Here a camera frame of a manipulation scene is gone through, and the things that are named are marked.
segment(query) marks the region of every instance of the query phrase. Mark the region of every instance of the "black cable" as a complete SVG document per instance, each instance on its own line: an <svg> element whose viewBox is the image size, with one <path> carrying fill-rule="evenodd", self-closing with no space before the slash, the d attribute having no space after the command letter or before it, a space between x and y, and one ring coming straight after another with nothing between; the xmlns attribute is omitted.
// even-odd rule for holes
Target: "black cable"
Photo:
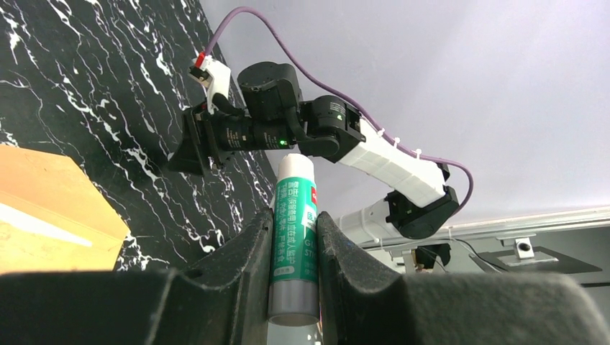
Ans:
<svg viewBox="0 0 610 345"><path fill-rule="evenodd" d="M436 253L434 253L432 250L430 250L428 248L424 248L424 247L417 247L417 249L424 250L424 252L422 252L422 253L426 254L430 259L433 259L434 262L436 262L440 266L440 268L443 272L448 273L447 270L445 269L445 266L441 262L438 262L438 256L436 255Z"/></svg>
<svg viewBox="0 0 610 345"><path fill-rule="evenodd" d="M474 249L473 245L468 243L467 241L463 240L463 239L442 239L442 240L447 240L447 241L458 241L458 242L462 242L465 245L467 245L470 250L473 251L474 255L476 255L476 257L481 260L482 262L485 262L487 265L493 266L495 268L497 268L498 270L501 270L503 272L508 272L508 270L502 266L498 266L497 264L494 264L493 262L489 262L488 260L485 260L484 258L482 258L477 251Z"/></svg>

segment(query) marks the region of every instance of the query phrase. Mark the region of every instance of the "glue stick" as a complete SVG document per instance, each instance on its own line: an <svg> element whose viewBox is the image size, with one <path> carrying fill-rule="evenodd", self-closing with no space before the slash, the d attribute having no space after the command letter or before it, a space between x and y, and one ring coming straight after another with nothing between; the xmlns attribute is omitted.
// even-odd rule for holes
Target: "glue stick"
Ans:
<svg viewBox="0 0 610 345"><path fill-rule="evenodd" d="M317 262L317 195L314 163L285 156L276 185L269 322L308 326L320 317Z"/></svg>

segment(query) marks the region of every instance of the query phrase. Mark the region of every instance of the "white connector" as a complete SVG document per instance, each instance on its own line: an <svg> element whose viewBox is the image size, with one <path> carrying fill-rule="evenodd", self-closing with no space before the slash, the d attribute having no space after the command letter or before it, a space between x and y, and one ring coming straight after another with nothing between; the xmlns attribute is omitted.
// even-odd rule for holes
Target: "white connector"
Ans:
<svg viewBox="0 0 610 345"><path fill-rule="evenodd" d="M207 108L210 114L218 109L212 102L214 95L220 93L229 99L231 69L224 63L206 55L203 61L200 61L200 59L194 61L194 66L191 67L189 75L205 88Z"/></svg>

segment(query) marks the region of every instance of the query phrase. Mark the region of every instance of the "gray surface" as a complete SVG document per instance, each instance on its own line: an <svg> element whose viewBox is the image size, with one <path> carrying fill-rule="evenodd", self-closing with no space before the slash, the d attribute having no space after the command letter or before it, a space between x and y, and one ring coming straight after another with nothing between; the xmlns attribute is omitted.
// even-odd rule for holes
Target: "gray surface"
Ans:
<svg viewBox="0 0 610 345"><path fill-rule="evenodd" d="M514 257L514 251L511 250L503 250L500 252L479 252L479 255L491 262L495 265L498 265L505 270L510 272L556 272L563 273L566 275L574 275L578 273L590 273L590 272L600 272L601 268L589 264L587 262L583 262L582 260L576 259L574 257L570 257L569 255L565 255L560 252L556 252L554 250L544 248L544 247L536 247L534 246L534 252L536 253L545 253L549 257L554 257L558 259L557 262L540 262L537 264L527 264L523 266L510 267L507 264L504 264L499 257L505 257L510 254Z"/></svg>
<svg viewBox="0 0 610 345"><path fill-rule="evenodd" d="M203 1L211 27L239 5L264 12L319 79L388 133L471 168L453 224L610 203L610 2ZM233 71L288 62L249 14L219 41ZM322 95L301 78L306 98ZM278 166L283 152L269 152ZM387 187L314 160L319 210L339 216ZM465 194L465 178L450 179Z"/></svg>

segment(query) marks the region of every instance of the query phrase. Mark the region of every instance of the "robotic arm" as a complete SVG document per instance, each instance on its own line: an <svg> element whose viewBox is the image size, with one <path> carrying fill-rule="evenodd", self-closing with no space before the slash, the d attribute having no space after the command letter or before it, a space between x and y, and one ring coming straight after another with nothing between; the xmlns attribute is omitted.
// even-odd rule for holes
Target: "robotic arm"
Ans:
<svg viewBox="0 0 610 345"><path fill-rule="evenodd" d="M228 101L230 69L200 55L189 75L206 101L183 112L183 141L168 169L203 175L236 151L289 150L362 170L394 189L372 206L335 221L355 243L433 235L458 208L446 165L410 157L389 144L353 106L321 96L303 101L292 65L262 62L237 76L246 109Z"/></svg>

